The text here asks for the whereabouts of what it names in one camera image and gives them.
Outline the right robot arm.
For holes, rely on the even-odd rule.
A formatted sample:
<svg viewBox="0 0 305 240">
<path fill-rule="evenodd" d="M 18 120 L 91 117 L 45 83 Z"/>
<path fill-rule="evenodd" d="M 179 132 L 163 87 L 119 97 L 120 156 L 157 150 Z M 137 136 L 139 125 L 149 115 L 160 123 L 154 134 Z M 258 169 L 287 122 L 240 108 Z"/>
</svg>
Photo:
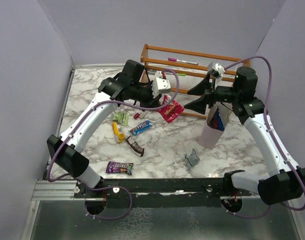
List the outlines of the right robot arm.
<svg viewBox="0 0 305 240">
<path fill-rule="evenodd" d="M 224 72 L 221 65 L 210 68 L 205 78 L 187 92 L 199 98 L 184 107 L 204 114 L 207 108 L 216 103 L 231 104 L 233 113 L 257 144 L 267 164 L 269 177 L 264 179 L 243 170 L 227 172 L 222 183 L 223 192 L 233 196 L 239 190 L 246 190 L 259 195 L 269 206 L 305 197 L 305 168 L 301 168 L 288 153 L 274 131 L 266 106 L 255 97 L 258 82 L 256 71 L 241 66 L 236 70 L 231 87 L 216 85 L 216 80 Z"/>
</svg>

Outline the red candy packet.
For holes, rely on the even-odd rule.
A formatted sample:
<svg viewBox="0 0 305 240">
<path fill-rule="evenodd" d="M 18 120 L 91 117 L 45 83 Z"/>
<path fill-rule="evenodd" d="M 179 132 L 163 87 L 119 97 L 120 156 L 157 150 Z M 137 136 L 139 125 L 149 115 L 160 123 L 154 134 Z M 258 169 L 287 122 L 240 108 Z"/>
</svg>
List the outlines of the red candy packet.
<svg viewBox="0 0 305 240">
<path fill-rule="evenodd" d="M 172 123 L 183 111 L 184 107 L 175 100 L 173 100 L 169 105 L 157 110 L 168 124 Z"/>
</svg>

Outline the white paper bag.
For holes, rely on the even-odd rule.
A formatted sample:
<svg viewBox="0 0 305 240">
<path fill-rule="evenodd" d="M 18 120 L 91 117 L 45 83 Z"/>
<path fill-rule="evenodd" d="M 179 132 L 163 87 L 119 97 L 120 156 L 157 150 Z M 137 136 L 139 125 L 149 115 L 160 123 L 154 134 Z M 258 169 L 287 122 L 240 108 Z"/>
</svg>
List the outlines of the white paper bag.
<svg viewBox="0 0 305 240">
<path fill-rule="evenodd" d="M 203 129 L 202 129 L 202 132 L 201 132 L 201 135 L 199 138 L 199 142 L 198 142 L 199 145 L 206 147 L 208 149 L 213 149 L 224 133 L 224 131 L 212 129 L 208 126 L 208 122 L 212 118 L 212 116 L 217 108 L 219 108 L 219 114 L 220 114 L 220 117 L 224 124 L 224 131 L 227 127 L 227 124 L 230 121 L 230 115 L 233 112 L 232 109 L 230 108 L 230 106 L 227 106 L 227 105 L 221 104 L 221 103 L 216 103 L 210 109 L 209 113 L 207 114 L 207 118 L 206 118 L 205 124 L 203 126 Z"/>
</svg>

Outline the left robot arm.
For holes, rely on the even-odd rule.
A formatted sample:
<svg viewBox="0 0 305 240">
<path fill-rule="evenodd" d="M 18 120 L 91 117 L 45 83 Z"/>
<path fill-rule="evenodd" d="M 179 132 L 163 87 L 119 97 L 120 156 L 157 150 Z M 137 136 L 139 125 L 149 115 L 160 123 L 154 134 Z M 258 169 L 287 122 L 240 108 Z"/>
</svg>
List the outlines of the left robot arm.
<svg viewBox="0 0 305 240">
<path fill-rule="evenodd" d="M 156 108 L 162 90 L 169 90 L 169 82 L 162 78 L 140 82 L 144 65 L 128 60 L 121 72 L 101 81 L 93 100 L 78 119 L 59 136 L 51 135 L 47 147 L 51 163 L 56 163 L 73 178 L 84 183 L 91 197 L 102 194 L 102 177 L 90 166 L 82 152 L 101 123 L 126 100 L 139 102 L 141 107 Z"/>
</svg>

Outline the blue Burts chips bag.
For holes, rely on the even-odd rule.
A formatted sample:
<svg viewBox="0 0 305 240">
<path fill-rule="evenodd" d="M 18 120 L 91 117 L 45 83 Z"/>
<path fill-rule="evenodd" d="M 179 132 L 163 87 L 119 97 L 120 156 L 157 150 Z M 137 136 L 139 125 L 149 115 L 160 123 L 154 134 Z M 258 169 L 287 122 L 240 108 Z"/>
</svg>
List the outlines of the blue Burts chips bag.
<svg viewBox="0 0 305 240">
<path fill-rule="evenodd" d="M 222 132 L 225 130 L 224 123 L 223 123 L 222 118 L 220 116 L 219 108 L 217 108 L 214 111 L 214 113 L 213 113 L 211 119 L 208 121 L 207 125 L 214 130 L 219 130 L 219 131 L 222 131 Z"/>
</svg>

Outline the green snack packet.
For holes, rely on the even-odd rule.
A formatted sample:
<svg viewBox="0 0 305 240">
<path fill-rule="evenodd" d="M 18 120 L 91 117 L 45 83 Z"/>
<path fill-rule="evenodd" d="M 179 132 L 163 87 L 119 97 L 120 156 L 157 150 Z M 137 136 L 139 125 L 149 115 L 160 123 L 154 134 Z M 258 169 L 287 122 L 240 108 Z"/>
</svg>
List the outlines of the green snack packet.
<svg viewBox="0 0 305 240">
<path fill-rule="evenodd" d="M 127 126 L 129 122 L 129 113 L 127 112 L 116 112 L 112 117 L 112 121 L 122 126 Z"/>
</svg>

